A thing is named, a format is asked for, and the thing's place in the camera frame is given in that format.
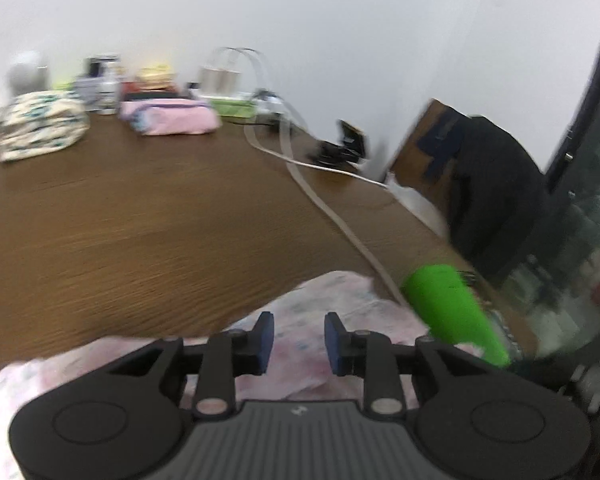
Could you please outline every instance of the metal screw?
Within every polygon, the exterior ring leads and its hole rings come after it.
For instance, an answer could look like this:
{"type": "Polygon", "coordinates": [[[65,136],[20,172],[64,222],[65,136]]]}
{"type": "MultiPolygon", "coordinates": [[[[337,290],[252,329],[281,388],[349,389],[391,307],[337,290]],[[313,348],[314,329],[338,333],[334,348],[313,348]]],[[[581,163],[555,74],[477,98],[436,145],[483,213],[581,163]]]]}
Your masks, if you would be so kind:
{"type": "Polygon", "coordinates": [[[395,415],[402,409],[402,403],[398,399],[383,397],[371,403],[371,409],[378,415],[395,415]]]}
{"type": "Polygon", "coordinates": [[[199,400],[196,409],[202,415],[221,415],[228,409],[229,405],[225,400],[215,397],[199,400]]]}

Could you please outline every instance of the wooden tabletop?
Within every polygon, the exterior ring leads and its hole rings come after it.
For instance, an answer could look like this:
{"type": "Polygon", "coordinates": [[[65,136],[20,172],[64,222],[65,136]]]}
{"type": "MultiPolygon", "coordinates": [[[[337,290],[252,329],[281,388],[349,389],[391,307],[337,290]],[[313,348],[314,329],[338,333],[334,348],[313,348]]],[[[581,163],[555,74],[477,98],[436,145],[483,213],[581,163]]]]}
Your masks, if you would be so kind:
{"type": "MultiPolygon", "coordinates": [[[[315,141],[294,142],[300,155],[315,141]]],[[[383,189],[302,172],[396,282],[469,269],[383,189]]],[[[139,137],[92,115],[75,146],[0,165],[0,366],[105,335],[206,335],[330,270],[374,275],[240,126],[139,137]]]]}

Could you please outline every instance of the white wall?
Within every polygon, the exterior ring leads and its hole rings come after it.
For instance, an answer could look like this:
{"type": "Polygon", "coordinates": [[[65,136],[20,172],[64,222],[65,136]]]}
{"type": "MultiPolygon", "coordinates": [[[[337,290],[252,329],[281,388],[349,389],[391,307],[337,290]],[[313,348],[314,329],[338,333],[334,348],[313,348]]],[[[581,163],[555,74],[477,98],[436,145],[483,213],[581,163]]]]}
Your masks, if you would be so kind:
{"type": "Polygon", "coordinates": [[[386,160],[426,102],[466,1],[0,0],[0,103],[9,60],[31,48],[48,55],[56,79],[114,51],[131,69],[166,60],[186,81],[215,46],[251,46],[272,60],[277,90],[315,135],[336,139],[346,119],[386,160]]]}
{"type": "Polygon", "coordinates": [[[429,93],[484,115],[545,170],[570,126],[600,49],[600,0],[481,0],[453,34],[429,93]]]}
{"type": "MultiPolygon", "coordinates": [[[[251,46],[269,56],[278,74],[275,89],[301,111],[316,136],[336,139],[338,118],[368,133],[374,156],[366,168],[370,174],[379,174],[391,159],[432,96],[467,113],[485,114],[521,140],[547,136],[538,140],[539,158],[547,159],[556,132],[564,130],[565,110],[572,113],[577,101],[565,104],[563,94],[579,98],[581,67],[593,63],[600,0],[553,0],[538,15],[530,3],[542,1],[0,0],[0,104],[8,94],[9,60],[23,50],[45,52],[56,80],[80,72],[85,57],[114,51],[131,70],[170,62],[183,82],[196,77],[214,47],[251,46]],[[563,7],[571,10],[574,26],[563,7]],[[554,34],[545,34],[548,26],[554,34]],[[562,40],[574,35],[565,28],[581,31],[580,41],[567,49],[562,40]],[[542,82],[540,65],[547,57],[552,71],[542,82]],[[482,59],[487,63],[481,65],[482,59]],[[571,75],[573,59],[576,75],[571,75]],[[494,82],[501,82],[497,98],[494,82]],[[565,84],[568,92],[544,92],[565,84]],[[533,119],[519,111],[529,108],[529,88],[538,88],[532,94],[549,101],[536,108],[533,119]],[[533,129],[524,127],[529,123],[533,129]]],[[[253,77],[244,84],[253,84],[253,77]]]]}

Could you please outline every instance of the gray round object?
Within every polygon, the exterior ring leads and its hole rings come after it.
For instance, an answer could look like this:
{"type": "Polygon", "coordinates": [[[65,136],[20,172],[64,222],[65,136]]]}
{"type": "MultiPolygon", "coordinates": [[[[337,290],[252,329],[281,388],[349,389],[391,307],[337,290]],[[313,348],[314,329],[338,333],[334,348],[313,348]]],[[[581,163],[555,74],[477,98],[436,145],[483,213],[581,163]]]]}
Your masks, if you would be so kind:
{"type": "Polygon", "coordinates": [[[7,80],[14,96],[46,90],[47,77],[45,59],[34,50],[18,54],[7,70],[7,80]]]}
{"type": "Polygon", "coordinates": [[[371,409],[378,415],[394,415],[402,409],[402,403],[398,399],[382,397],[371,403],[371,409]]]}
{"type": "Polygon", "coordinates": [[[207,397],[196,404],[196,409],[203,415],[221,415],[228,407],[225,400],[216,397],[207,397]]]}

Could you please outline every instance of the bottle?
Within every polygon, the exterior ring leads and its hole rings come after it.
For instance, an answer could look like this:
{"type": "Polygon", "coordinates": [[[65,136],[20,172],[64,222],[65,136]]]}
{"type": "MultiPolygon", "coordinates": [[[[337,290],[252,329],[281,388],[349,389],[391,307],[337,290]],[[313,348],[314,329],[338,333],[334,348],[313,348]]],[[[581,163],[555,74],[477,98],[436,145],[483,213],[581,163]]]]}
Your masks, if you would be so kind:
{"type": "Polygon", "coordinates": [[[118,111],[120,100],[120,79],[118,68],[114,61],[103,63],[102,81],[98,89],[98,113],[101,115],[113,115],[118,111]]]}

